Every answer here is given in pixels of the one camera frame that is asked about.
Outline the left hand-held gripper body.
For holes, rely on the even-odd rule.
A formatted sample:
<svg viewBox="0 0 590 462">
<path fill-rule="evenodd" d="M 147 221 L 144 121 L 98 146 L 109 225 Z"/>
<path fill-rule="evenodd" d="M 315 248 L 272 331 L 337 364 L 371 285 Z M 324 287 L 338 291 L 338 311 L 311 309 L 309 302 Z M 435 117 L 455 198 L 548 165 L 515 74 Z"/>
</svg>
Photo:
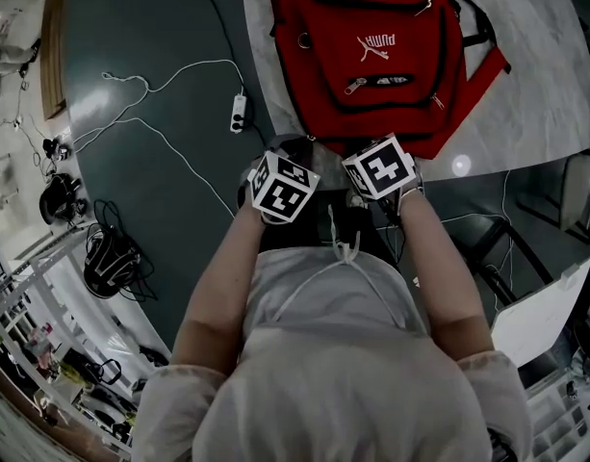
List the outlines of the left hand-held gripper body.
<svg viewBox="0 0 590 462">
<path fill-rule="evenodd" d="M 313 149 L 306 137 L 275 138 L 242 174 L 238 208 L 249 201 L 265 223 L 292 223 L 320 185 L 321 176 L 312 170 Z"/>
</svg>

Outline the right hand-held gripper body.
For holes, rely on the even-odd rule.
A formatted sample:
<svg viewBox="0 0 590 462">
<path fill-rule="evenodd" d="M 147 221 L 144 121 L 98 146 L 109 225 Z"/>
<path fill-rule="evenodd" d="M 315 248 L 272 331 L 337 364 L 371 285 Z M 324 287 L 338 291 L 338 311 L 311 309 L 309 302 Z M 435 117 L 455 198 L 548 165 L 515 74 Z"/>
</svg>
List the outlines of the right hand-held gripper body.
<svg viewBox="0 0 590 462">
<path fill-rule="evenodd" d="M 407 193 L 422 188 L 414 159 L 394 133 L 349 156 L 342 166 L 351 184 L 346 196 L 348 206 L 366 208 L 370 201 L 385 197 L 393 197 L 399 206 Z"/>
</svg>

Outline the red backpack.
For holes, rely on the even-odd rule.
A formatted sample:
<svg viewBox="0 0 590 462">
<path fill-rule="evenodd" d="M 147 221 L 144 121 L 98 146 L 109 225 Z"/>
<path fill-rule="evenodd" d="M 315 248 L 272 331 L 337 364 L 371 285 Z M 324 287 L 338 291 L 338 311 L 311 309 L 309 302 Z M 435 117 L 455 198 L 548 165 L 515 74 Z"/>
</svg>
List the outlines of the red backpack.
<svg viewBox="0 0 590 462">
<path fill-rule="evenodd" d="M 340 155 L 395 135 L 435 158 L 511 67 L 473 0 L 270 0 L 304 132 Z"/>
</svg>

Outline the person's left forearm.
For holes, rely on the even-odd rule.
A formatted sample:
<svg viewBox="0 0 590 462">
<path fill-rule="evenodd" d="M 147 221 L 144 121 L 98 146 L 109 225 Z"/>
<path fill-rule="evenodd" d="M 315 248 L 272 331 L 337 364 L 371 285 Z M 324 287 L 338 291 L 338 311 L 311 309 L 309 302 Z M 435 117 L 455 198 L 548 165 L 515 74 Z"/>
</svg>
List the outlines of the person's left forearm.
<svg viewBox="0 0 590 462">
<path fill-rule="evenodd" d="M 224 335 L 240 331 L 264 231 L 260 212 L 246 201 L 196 283 L 179 339 L 201 328 Z"/>
</svg>

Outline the person's right forearm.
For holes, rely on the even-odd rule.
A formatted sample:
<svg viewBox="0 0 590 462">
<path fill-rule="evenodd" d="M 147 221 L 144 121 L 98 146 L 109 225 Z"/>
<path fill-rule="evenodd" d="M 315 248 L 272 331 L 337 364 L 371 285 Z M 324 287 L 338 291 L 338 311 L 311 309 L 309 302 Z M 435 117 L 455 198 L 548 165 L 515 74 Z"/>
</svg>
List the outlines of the person's right forearm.
<svg viewBox="0 0 590 462">
<path fill-rule="evenodd" d="M 436 338 L 493 348 L 474 278 L 443 223 L 420 190 L 399 201 L 399 215 Z"/>
</svg>

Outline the person's black trousers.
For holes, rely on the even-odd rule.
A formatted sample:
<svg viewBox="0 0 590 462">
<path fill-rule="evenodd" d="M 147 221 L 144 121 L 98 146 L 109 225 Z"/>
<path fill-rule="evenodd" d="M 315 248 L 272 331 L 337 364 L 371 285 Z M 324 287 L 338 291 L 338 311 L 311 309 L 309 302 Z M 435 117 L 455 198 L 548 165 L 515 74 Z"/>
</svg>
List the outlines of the person's black trousers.
<svg viewBox="0 0 590 462">
<path fill-rule="evenodd" d="M 356 234 L 360 233 L 361 251 L 395 267 L 396 258 L 375 228 L 372 210 L 365 204 L 351 205 L 351 199 L 356 197 L 352 190 L 315 193 L 294 222 L 266 228 L 259 252 L 330 245 L 333 220 L 339 242 L 354 246 Z"/>
</svg>

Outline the white power strip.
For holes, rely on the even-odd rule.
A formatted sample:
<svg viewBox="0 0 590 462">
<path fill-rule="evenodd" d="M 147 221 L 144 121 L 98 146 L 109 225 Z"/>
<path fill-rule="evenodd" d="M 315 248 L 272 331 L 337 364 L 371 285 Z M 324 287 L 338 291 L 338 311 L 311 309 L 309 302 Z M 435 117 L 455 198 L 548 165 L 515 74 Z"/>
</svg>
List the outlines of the white power strip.
<svg viewBox="0 0 590 462">
<path fill-rule="evenodd" d="M 230 120 L 230 131 L 234 134 L 240 134 L 245 128 L 246 106 L 247 97 L 243 93 L 234 96 Z"/>
</svg>

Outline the grey chair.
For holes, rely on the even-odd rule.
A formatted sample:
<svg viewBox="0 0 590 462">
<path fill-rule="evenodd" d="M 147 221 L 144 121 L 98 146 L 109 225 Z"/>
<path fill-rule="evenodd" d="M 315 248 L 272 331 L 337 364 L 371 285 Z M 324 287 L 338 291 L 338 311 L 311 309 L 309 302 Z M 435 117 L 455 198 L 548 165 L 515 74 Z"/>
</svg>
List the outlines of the grey chair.
<svg viewBox="0 0 590 462">
<path fill-rule="evenodd" d="M 503 240 L 507 242 L 507 249 L 501 262 L 495 266 L 487 263 L 487 257 Z M 493 222 L 486 232 L 472 245 L 458 242 L 460 253 L 474 276 L 479 276 L 502 305 L 511 305 L 519 299 L 513 292 L 513 251 L 516 250 L 533 269 L 544 285 L 552 283 L 553 278 L 526 240 L 505 219 Z"/>
<path fill-rule="evenodd" d="M 527 204 L 526 198 L 518 198 L 516 206 L 546 224 L 568 234 L 572 238 L 590 244 L 590 149 L 567 158 L 559 188 L 559 198 L 544 193 L 537 196 L 539 206 L 545 204 L 553 215 Z"/>
</svg>

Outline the person's white shirt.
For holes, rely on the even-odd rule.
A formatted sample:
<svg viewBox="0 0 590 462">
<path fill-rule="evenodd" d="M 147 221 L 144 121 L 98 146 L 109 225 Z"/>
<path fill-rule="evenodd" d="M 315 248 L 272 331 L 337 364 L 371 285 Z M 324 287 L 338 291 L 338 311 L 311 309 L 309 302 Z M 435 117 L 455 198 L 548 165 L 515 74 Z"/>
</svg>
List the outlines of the person's white shirt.
<svg viewBox="0 0 590 462">
<path fill-rule="evenodd" d="M 300 247 L 258 257 L 232 373 L 149 378 L 132 462 L 521 462 L 532 445 L 508 357 L 450 359 L 393 267 Z"/>
</svg>

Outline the white flat board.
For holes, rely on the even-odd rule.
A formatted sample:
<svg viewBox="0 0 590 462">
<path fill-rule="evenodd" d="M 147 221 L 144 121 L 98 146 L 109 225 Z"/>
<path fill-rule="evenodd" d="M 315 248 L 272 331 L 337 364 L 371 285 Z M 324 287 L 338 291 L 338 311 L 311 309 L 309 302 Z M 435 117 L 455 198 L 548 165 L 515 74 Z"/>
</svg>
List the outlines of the white flat board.
<svg viewBox="0 0 590 462">
<path fill-rule="evenodd" d="M 573 312 L 589 270 L 590 258 L 573 264 L 551 284 L 500 310 L 491 328 L 495 349 L 517 368 L 547 352 Z"/>
</svg>

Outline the small black device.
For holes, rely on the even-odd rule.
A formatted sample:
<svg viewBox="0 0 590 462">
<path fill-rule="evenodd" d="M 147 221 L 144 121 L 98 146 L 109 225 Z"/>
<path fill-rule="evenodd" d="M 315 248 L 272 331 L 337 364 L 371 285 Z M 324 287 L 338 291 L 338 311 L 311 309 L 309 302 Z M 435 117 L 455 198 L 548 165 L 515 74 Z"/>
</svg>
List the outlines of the small black device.
<svg viewBox="0 0 590 462">
<path fill-rule="evenodd" d="M 42 149 L 45 157 L 52 162 L 65 161 L 71 155 L 70 147 L 59 138 L 44 139 Z"/>
</svg>

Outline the wooden floor ramp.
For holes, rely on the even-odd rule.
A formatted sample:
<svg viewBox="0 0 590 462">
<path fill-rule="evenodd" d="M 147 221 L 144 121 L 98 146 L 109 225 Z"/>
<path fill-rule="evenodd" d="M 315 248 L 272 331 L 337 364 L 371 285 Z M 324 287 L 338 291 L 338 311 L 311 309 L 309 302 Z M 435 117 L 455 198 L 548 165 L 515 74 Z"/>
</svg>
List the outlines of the wooden floor ramp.
<svg viewBox="0 0 590 462">
<path fill-rule="evenodd" d="M 40 39 L 40 92 L 45 120 L 66 108 L 63 90 L 65 0 L 44 0 Z"/>
</svg>

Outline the white metal rack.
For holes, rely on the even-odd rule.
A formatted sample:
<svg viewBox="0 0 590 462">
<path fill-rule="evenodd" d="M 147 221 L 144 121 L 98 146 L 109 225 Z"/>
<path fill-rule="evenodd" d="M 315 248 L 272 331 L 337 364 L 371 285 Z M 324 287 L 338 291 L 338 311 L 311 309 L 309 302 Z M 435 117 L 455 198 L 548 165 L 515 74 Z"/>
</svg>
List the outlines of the white metal rack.
<svg viewBox="0 0 590 462">
<path fill-rule="evenodd" d="M 1 280 L 0 336 L 20 367 L 33 378 L 49 400 L 56 403 L 69 418 L 95 434 L 119 460 L 128 461 L 131 459 L 131 442 L 121 441 L 89 418 L 90 410 L 81 401 L 89 391 L 79 389 L 76 397 L 70 399 L 54 389 L 50 380 L 31 372 L 31 364 L 1 323 L 1 318 L 8 315 L 16 304 L 29 299 L 16 318 L 32 320 L 38 326 L 37 340 L 47 340 L 54 347 L 52 358 L 57 364 L 70 351 L 82 353 L 106 371 L 106 378 L 113 382 L 109 386 L 112 391 L 128 401 L 132 400 L 132 374 L 124 369 L 121 376 L 116 375 L 116 366 L 121 362 L 108 351 L 109 341 L 123 345 L 124 358 L 132 361 L 137 371 L 148 374 L 153 367 L 140 354 L 138 347 L 122 336 L 113 316 L 89 295 L 82 284 L 80 260 L 75 252 L 84 248 L 85 236 L 85 232 L 78 230 L 51 239 Z"/>
</svg>

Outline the white compartment organizer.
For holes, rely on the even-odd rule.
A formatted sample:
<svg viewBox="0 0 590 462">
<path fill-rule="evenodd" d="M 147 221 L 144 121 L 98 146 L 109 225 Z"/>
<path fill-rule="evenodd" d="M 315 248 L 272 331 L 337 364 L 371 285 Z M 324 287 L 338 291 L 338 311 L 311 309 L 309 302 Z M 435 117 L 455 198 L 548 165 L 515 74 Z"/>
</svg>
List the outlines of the white compartment organizer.
<svg viewBox="0 0 590 462">
<path fill-rule="evenodd" d="M 527 393 L 533 424 L 527 462 L 590 462 L 590 380 L 553 372 Z"/>
</svg>

